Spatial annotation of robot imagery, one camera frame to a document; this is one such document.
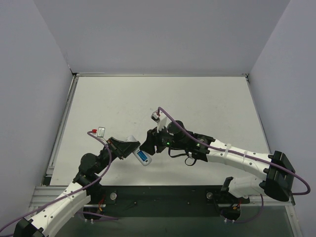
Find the white remote control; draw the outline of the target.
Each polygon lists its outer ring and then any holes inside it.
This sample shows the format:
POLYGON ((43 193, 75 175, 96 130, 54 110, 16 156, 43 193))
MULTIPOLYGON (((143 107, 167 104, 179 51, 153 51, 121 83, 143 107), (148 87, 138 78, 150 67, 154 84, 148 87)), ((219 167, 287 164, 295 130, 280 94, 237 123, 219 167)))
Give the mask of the white remote control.
POLYGON ((152 162, 151 156, 140 150, 140 146, 133 151, 134 156, 140 161, 143 166, 148 166, 152 162))

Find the blue battery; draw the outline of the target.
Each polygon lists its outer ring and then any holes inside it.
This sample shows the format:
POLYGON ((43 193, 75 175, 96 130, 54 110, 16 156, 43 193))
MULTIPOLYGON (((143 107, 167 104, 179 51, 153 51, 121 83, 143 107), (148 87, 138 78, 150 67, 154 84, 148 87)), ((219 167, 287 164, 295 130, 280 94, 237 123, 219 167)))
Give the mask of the blue battery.
POLYGON ((143 153, 142 151, 138 152, 138 156, 143 162, 146 162, 148 160, 147 155, 145 153, 143 153))

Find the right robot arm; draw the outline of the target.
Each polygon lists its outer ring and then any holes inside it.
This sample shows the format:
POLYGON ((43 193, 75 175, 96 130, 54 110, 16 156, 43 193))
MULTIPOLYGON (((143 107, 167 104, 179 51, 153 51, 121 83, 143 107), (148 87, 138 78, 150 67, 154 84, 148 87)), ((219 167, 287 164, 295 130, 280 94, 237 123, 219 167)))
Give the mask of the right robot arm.
POLYGON ((292 195, 295 170, 282 152, 262 154, 238 149, 213 137, 188 131, 179 120, 162 130, 148 130, 147 138, 140 146, 150 155, 166 148, 184 151, 194 161, 221 163, 249 173, 249 177, 226 178, 222 190, 236 198, 266 194, 287 202, 292 195))

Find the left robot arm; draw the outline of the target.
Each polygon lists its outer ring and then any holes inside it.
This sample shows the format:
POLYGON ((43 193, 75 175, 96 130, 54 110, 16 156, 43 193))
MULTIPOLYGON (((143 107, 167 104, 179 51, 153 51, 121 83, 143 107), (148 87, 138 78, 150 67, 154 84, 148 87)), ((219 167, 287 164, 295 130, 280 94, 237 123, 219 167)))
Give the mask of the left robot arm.
POLYGON ((99 155, 87 153, 82 156, 79 171, 62 194, 39 208, 30 219, 21 218, 13 233, 14 237, 54 237, 60 229, 86 204, 101 198, 99 184, 101 171, 107 172, 112 161, 124 159, 139 146, 139 141, 120 141, 113 137, 99 139, 104 148, 99 155))

